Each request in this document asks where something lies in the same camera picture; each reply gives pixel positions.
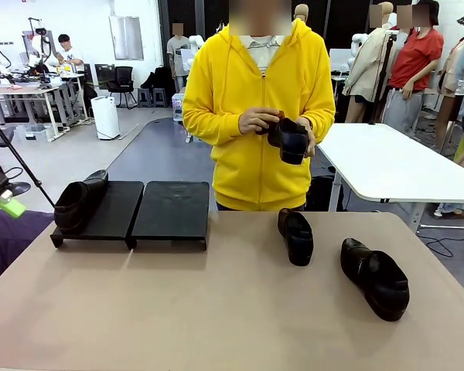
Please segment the person's left hand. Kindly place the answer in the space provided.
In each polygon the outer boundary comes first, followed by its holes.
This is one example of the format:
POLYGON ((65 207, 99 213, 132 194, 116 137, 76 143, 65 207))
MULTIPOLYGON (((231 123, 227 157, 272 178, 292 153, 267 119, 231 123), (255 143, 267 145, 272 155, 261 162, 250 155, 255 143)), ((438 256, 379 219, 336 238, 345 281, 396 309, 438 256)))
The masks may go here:
POLYGON ((312 123, 306 117, 297 117, 295 122, 299 125, 302 125, 306 129, 306 132, 309 138, 309 143, 308 143, 308 147, 305 152, 305 157, 311 158, 314 155, 315 146, 316 146, 316 137, 313 132, 312 123))

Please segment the person's right hand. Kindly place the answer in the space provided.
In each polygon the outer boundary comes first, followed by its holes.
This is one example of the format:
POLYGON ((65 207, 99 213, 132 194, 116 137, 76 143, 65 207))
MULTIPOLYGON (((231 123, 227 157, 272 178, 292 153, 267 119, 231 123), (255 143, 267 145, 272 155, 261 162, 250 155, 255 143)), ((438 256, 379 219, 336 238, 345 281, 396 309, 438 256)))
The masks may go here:
POLYGON ((239 117, 238 127, 241 134, 268 130, 270 123, 279 121, 279 110, 269 107, 252 107, 239 117))

